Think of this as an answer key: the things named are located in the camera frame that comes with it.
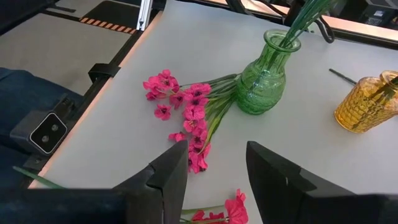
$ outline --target vase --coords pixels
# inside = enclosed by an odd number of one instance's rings
[[[398,112],[398,72],[382,72],[380,78],[360,79],[337,107],[335,118],[354,133],[367,130],[390,119]]]
[[[261,55],[240,74],[236,84],[236,102],[248,114],[263,114],[275,106],[285,89],[285,64],[290,54],[300,49],[295,39],[287,47],[280,47],[287,31],[272,29],[264,33]]]

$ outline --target green glass vase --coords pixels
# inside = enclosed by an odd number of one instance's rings
[[[266,45],[259,58],[251,62],[237,80],[236,102],[248,114],[263,114],[275,106],[285,89],[285,64],[300,49],[298,39],[280,47],[287,31],[272,29],[264,33]]]

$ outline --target orange black striped tape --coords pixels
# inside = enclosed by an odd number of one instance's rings
[[[117,24],[112,24],[110,22],[100,21],[100,20],[96,20],[96,19],[90,19],[87,17],[81,18],[80,22],[85,23],[85,24],[90,24],[93,26],[103,27],[103,28],[110,29],[110,30],[115,30],[118,32],[125,32],[127,34],[133,34],[136,31],[135,29],[133,29],[131,27],[120,26]]]

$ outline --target amber glass vase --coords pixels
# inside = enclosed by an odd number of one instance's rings
[[[347,130],[364,133],[397,114],[397,90],[398,72],[362,78],[337,107],[335,118]]]

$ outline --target table surface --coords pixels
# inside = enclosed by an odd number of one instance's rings
[[[241,72],[259,56],[267,29],[284,26],[197,4],[168,1],[161,20],[120,69],[102,97],[44,177],[69,188],[114,187],[143,169],[182,129],[175,111],[169,121],[153,115],[142,82],[170,69],[181,84]],[[260,116],[232,106],[223,118],[207,162],[209,169],[189,174],[184,208],[223,204],[237,188],[248,196],[250,223],[260,223],[246,171],[246,141],[257,141],[310,172],[355,193],[398,193],[392,118],[365,134],[353,134],[333,111],[352,86],[331,74],[333,68],[354,80],[398,70],[394,50],[318,35],[300,37],[302,48],[286,65],[281,101]]]

